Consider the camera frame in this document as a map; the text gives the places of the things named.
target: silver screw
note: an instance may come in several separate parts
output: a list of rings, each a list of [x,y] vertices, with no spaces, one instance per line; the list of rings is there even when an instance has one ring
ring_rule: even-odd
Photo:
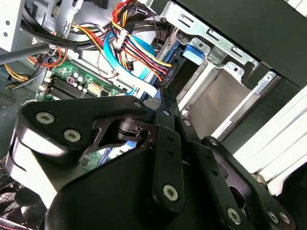
[[[139,107],[139,108],[142,107],[142,105],[140,103],[138,103],[138,102],[135,102],[134,104],[135,104],[136,107]]]
[[[217,142],[216,142],[216,140],[214,140],[214,139],[210,139],[210,142],[211,142],[213,145],[217,145]]]
[[[187,109],[182,110],[182,111],[181,111],[181,114],[182,114],[183,116],[187,115],[187,114],[188,114],[188,110],[187,110]]]
[[[164,113],[166,116],[170,116],[169,112],[166,111],[166,110],[163,110],[163,113]]]
[[[36,114],[36,119],[38,122],[46,124],[46,125],[54,122],[54,116],[46,112],[40,112]]]
[[[76,142],[81,139],[81,135],[78,131],[73,129],[68,129],[64,132],[64,137],[66,140],[69,140],[71,142]]]
[[[184,122],[184,124],[186,124],[187,126],[191,126],[191,123],[190,123],[189,121],[184,120],[183,122]]]
[[[232,222],[234,222],[236,225],[241,224],[241,218],[239,214],[233,208],[227,209],[227,214],[229,218],[232,220]]]
[[[163,193],[170,201],[178,200],[178,192],[177,190],[171,186],[170,184],[166,184],[163,187]]]
[[[52,57],[50,58],[50,60],[51,60],[52,62],[55,62],[55,61],[57,60],[57,58],[56,58],[55,56],[52,56]]]
[[[273,77],[273,75],[268,74],[268,75],[267,75],[267,80],[271,79],[272,77]]]
[[[273,221],[274,221],[274,223],[276,223],[276,224],[278,224],[278,223],[279,223],[279,220],[278,220],[277,216],[275,216],[275,214],[274,214],[274,213],[272,213],[272,212],[268,212],[268,214],[269,214],[269,216],[270,216],[271,220],[273,220]]]
[[[283,218],[284,222],[287,224],[291,223],[290,219],[284,213],[280,212],[279,215]]]

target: black plastic bracket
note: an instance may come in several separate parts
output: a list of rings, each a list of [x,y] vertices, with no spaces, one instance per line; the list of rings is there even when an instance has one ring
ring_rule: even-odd
[[[231,155],[231,153],[215,138],[205,137],[202,144],[212,149],[214,157],[227,170],[225,183],[227,187],[237,191],[243,197],[242,207],[250,222],[256,229],[295,229],[295,222],[290,214],[275,200],[268,191]],[[273,213],[277,220],[270,217]],[[290,221],[286,223],[280,213],[284,213]]]

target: yellow wire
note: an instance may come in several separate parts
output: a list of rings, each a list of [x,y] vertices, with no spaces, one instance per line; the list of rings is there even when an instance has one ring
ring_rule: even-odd
[[[128,11],[125,11],[123,14],[123,26],[126,25],[127,15],[128,15]]]
[[[119,30],[122,30],[122,27],[119,26],[119,25],[117,25],[113,19],[112,19],[112,24],[113,24],[116,28],[118,28]]]
[[[18,80],[18,81],[26,81],[26,80],[28,80],[27,77],[24,77],[24,76],[21,76],[21,75],[15,73],[7,64],[4,64],[4,67],[6,68],[6,70],[8,71],[8,73],[9,73],[13,78],[15,78],[16,80]]]
[[[118,28],[119,30],[122,30],[122,27],[119,26],[119,25],[117,25],[113,20],[112,20],[112,24],[113,24],[116,28]],[[140,46],[140,44],[132,37],[132,35],[129,34],[128,37],[129,37],[132,41],[134,41],[134,42],[133,42],[134,45],[136,45],[137,48],[140,49],[140,50],[141,50],[144,54],[146,54],[149,58],[151,58],[151,59],[154,60],[155,62],[159,63],[160,65],[172,67],[171,64],[162,62],[162,61],[156,59],[156,58],[154,57],[154,55],[152,55],[151,53],[148,53],[145,49],[143,49],[142,46]]]
[[[147,54],[147,56],[150,57],[152,60],[154,60],[155,62],[159,63],[160,65],[172,67],[171,64],[162,62],[162,61],[156,59],[154,57],[154,55],[152,55],[151,53],[148,53],[145,49],[143,49],[142,46],[140,46],[140,44],[130,34],[128,35],[128,37],[133,41],[134,45],[136,45],[137,48],[139,48],[143,53]]]
[[[7,64],[4,64],[4,66],[6,67],[6,70],[8,72],[12,73],[15,77],[18,77],[18,78],[24,79],[24,80],[28,79],[27,77],[24,77],[22,75],[19,75],[19,74],[15,73]]]
[[[126,68],[126,70],[128,70],[128,66],[127,66],[127,63],[126,63],[126,57],[124,55],[124,52],[121,52],[120,54],[121,54],[121,59],[123,60],[123,65]]]
[[[103,52],[102,48],[100,47],[100,45],[95,41],[95,39],[86,31],[84,30],[81,26],[78,25],[72,25],[77,27],[77,29],[81,30],[83,33],[85,33],[89,38],[91,38],[91,40],[96,44],[96,46],[98,47],[100,52]]]

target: wire bundle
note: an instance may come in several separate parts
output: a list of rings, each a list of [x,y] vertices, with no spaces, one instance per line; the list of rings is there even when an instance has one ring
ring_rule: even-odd
[[[67,50],[65,50],[65,54],[64,54],[64,57],[63,57],[62,60],[61,60],[61,57],[62,57],[61,48],[58,47],[56,50],[58,52],[58,60],[56,60],[55,62],[49,63],[49,64],[43,62],[43,63],[41,63],[42,66],[52,68],[52,67],[60,66],[64,63],[64,61],[66,60],[66,57],[67,57]],[[28,60],[33,65],[36,65],[38,63],[37,59],[35,59],[34,57],[28,57]]]
[[[127,7],[129,8],[131,5],[135,4],[134,0],[127,0],[125,2],[119,3],[114,11],[112,12],[112,25],[111,30],[115,34],[117,39],[118,34],[125,29],[126,20],[127,20]],[[124,12],[122,16],[121,22],[118,20],[119,12]],[[159,81],[162,81],[163,75],[166,75],[169,71],[169,68],[172,66],[171,64],[164,63],[155,58],[154,55],[147,52],[142,46],[132,37],[131,34],[128,34],[126,37],[122,52],[119,54],[120,63],[129,71],[127,65],[127,55],[131,58],[141,62],[144,66],[146,66],[150,71],[152,71],[158,78]]]
[[[21,86],[28,84],[33,81],[44,68],[54,68],[58,67],[64,63],[67,58],[67,50],[72,49],[75,52],[78,50],[98,50],[99,56],[102,55],[104,58],[104,40],[107,34],[111,31],[114,36],[108,37],[108,43],[113,48],[113,55],[118,59],[121,65],[128,71],[133,70],[133,62],[139,61],[143,65],[145,65],[149,70],[151,70],[161,81],[162,76],[166,75],[168,72],[170,64],[161,62],[157,60],[154,55],[147,52],[142,46],[136,41],[133,37],[133,33],[145,32],[145,31],[157,31],[159,29],[167,30],[167,27],[160,22],[153,21],[132,21],[131,18],[135,18],[133,14],[136,11],[136,0],[127,0],[125,2],[119,3],[114,11],[112,12],[112,22],[106,25],[105,27],[101,27],[95,23],[83,23],[80,25],[72,24],[71,33],[77,35],[86,35],[89,40],[85,41],[71,41],[69,39],[64,39],[62,37],[56,36],[56,34],[52,34],[43,28],[35,19],[35,17],[31,14],[29,9],[25,6],[23,11],[21,29],[30,33],[34,37],[39,40],[54,46],[55,48],[50,50],[47,54],[40,54],[38,58],[36,57],[28,57],[28,60],[34,65],[38,66],[37,70],[32,75],[25,75],[14,72],[7,64],[5,68],[7,69],[10,76],[15,78],[17,81],[12,82],[7,86],[9,89],[17,89]],[[114,52],[114,47],[112,42],[117,40],[120,31],[125,28],[131,28],[130,33],[126,37],[122,52],[116,53]],[[54,62],[49,62],[49,59],[57,53],[58,59]],[[99,69],[99,59],[97,61],[97,68],[100,74]]]
[[[30,75],[28,74],[21,74],[21,73],[16,73],[15,71],[13,71],[8,64],[4,64],[4,67],[6,68],[7,72],[9,73],[9,75],[13,78],[15,78],[17,81],[26,81],[29,79]]]

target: orange wire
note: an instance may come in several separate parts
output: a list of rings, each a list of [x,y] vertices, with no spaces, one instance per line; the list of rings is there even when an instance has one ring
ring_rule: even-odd
[[[133,57],[134,59],[140,61],[141,63],[143,63],[144,66],[146,66],[148,69],[150,69],[154,74],[155,76],[157,76],[157,78],[159,79],[159,81],[162,81],[162,78],[161,76],[156,72],[154,71],[152,68],[150,68],[150,66],[148,66],[143,60],[139,59],[138,57],[134,56],[133,54],[131,54],[129,51],[127,51],[126,49],[123,48],[123,50],[129,54],[131,57]]]
[[[60,65],[62,65],[64,63],[66,57],[67,57],[67,50],[65,50],[64,58],[63,58],[63,60],[60,63],[58,63],[58,64],[45,64],[45,63],[43,63],[42,66],[45,66],[45,67],[58,67],[58,66],[60,66]],[[37,63],[37,60],[34,57],[30,56],[30,57],[28,57],[28,60],[34,62],[34,64]]]

